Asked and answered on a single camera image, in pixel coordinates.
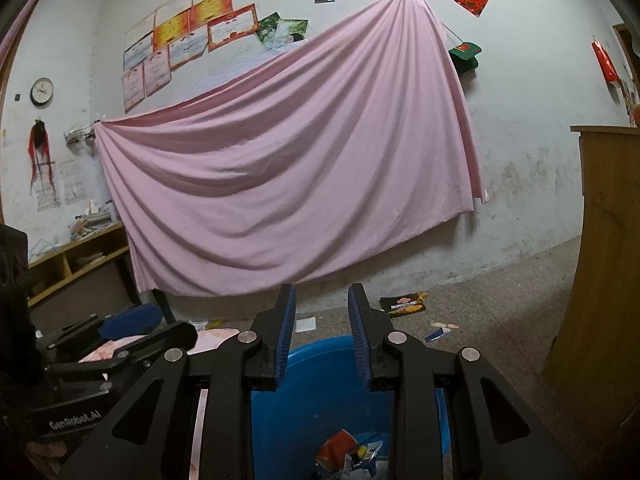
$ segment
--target blue gripper pad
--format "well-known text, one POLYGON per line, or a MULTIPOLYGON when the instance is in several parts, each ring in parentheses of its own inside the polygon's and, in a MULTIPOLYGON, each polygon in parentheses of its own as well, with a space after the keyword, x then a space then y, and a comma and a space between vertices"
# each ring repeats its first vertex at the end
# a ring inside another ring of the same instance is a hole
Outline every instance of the blue gripper pad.
POLYGON ((353 337, 353 351, 355 352, 356 356, 356 368, 358 370, 358 377, 362 381, 365 389, 370 390, 372 377, 370 348, 369 341, 367 340, 367 333, 364 329, 362 314, 360 313, 360 309, 364 305, 360 305, 358 303, 354 285, 351 285, 349 287, 347 295, 349 323, 351 324, 351 335, 353 337))
POLYGON ((296 319, 296 288, 293 285, 283 285, 280 295, 283 297, 284 310, 280 321, 280 333, 274 348, 273 375, 276 387, 280 386, 287 372, 293 324, 296 319))
POLYGON ((136 306, 104 321, 100 337, 117 341, 123 337, 144 334, 162 320, 162 310, 154 303, 136 306))

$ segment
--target blue bucket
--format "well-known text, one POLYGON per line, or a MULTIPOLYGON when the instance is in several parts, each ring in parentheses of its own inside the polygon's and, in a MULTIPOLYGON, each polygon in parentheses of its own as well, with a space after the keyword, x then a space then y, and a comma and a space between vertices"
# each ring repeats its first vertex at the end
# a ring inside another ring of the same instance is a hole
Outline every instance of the blue bucket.
MULTIPOLYGON (((436 400, 444 454, 450 436, 443 391, 436 391, 436 400)), ((308 480, 325 440, 343 428, 356 440, 390 434, 392 409, 392 392, 372 393, 362 386, 351 336, 293 350, 280 388, 252 395, 256 480, 308 480)), ((383 447, 380 455, 386 454, 383 447)))

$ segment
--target wooden cabinet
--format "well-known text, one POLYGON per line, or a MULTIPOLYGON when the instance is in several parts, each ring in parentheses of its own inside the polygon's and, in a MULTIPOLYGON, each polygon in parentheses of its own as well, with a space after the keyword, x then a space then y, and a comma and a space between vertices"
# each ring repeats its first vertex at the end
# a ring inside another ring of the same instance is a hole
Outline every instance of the wooden cabinet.
POLYGON ((597 446, 640 402, 640 129, 571 130, 580 132, 582 240, 543 375, 597 446))

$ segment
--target wooden shelf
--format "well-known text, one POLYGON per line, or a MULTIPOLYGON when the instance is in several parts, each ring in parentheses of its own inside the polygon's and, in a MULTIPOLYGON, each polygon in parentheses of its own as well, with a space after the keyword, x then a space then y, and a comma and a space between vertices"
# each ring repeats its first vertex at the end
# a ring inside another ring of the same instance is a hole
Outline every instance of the wooden shelf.
MULTIPOLYGON (((126 268, 121 262, 121 258, 128 251, 127 233, 124 225, 119 222, 44 254, 43 257, 29 265, 32 283, 28 301, 29 307, 38 305, 75 280, 109 262, 115 261, 118 272, 122 275, 126 272, 126 268), (82 265, 84 259, 91 259, 92 255, 99 253, 103 256, 82 265)), ((131 288, 133 285, 127 283, 126 286, 131 288)))

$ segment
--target concrete floor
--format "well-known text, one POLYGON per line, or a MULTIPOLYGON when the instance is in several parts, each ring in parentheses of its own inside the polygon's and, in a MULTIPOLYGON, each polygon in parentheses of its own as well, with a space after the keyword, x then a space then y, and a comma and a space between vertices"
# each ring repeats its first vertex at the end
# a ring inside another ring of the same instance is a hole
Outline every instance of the concrete floor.
MULTIPOLYGON (((432 288, 426 311, 396 318, 394 325, 418 338, 434 331, 430 326, 433 321, 459 325, 460 329, 428 346, 452 352, 464 346, 478 348, 581 466, 589 449, 540 375, 564 316, 579 249, 580 238, 574 238, 465 282, 432 288)), ((372 305, 377 300, 369 298, 372 305)), ((292 348, 350 333, 346 308, 319 312, 316 322, 315 331, 294 334, 292 348)), ((232 321, 225 326, 243 330, 250 321, 232 321)))

